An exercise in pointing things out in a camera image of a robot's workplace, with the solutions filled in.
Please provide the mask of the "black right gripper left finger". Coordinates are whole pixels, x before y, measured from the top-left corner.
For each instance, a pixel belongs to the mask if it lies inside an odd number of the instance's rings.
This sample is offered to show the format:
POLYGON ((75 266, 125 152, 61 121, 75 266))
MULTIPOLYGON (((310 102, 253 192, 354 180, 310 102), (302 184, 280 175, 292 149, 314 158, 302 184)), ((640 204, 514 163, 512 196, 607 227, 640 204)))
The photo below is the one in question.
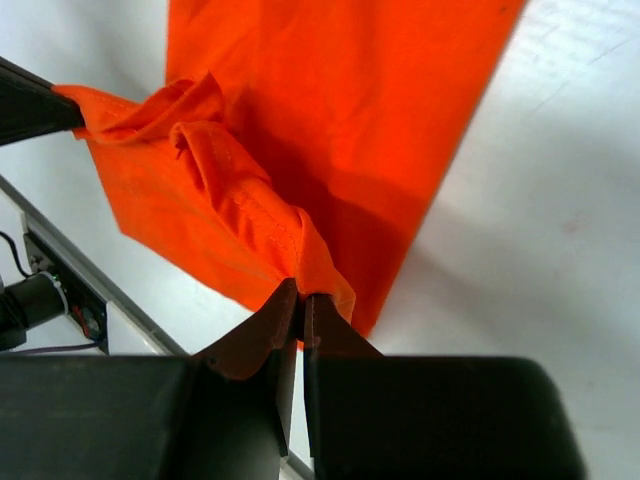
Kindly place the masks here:
POLYGON ((289 452, 294 314, 284 280, 200 352, 8 353, 5 479, 275 479, 289 452))

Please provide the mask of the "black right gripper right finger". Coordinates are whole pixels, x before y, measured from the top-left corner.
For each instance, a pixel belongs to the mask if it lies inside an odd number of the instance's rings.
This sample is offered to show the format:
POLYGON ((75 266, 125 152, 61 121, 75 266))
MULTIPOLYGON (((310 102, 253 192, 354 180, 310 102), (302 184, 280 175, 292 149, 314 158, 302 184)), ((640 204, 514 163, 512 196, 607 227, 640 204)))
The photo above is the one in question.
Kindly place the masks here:
POLYGON ((536 362, 387 356, 325 295, 304 307, 304 398, 319 479, 583 479, 558 388, 536 362))

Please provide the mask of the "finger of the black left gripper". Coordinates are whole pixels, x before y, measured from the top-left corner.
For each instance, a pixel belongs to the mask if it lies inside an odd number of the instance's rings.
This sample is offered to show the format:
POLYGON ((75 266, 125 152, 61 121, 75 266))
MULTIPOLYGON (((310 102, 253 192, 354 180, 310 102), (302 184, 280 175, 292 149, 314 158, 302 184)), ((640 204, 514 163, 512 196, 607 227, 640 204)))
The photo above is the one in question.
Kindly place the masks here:
POLYGON ((85 126, 79 106, 53 84, 1 58, 1 145, 85 126))

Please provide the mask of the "orange t-shirt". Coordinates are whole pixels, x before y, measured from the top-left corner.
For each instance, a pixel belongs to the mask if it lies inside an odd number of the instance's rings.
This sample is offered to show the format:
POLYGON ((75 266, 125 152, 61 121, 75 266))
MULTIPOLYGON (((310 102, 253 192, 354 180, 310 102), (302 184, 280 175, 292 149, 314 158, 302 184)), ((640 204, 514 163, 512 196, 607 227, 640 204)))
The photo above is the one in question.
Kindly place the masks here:
POLYGON ((292 278, 365 335, 523 7, 174 1, 153 95, 56 92, 125 235, 251 310, 292 278))

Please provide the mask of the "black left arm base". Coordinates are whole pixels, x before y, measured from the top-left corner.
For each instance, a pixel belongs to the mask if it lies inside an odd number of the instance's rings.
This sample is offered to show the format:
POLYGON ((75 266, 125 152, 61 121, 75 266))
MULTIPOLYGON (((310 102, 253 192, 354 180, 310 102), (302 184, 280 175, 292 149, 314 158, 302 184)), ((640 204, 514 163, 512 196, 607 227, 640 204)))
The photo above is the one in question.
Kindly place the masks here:
POLYGON ((36 354, 93 348, 106 354, 107 301, 33 232, 23 235, 28 267, 20 261, 16 241, 5 232, 1 238, 7 243, 22 276, 17 282, 1 285, 1 351, 9 352, 24 345, 29 331, 64 316, 79 327, 86 342, 77 346, 36 348, 36 354))

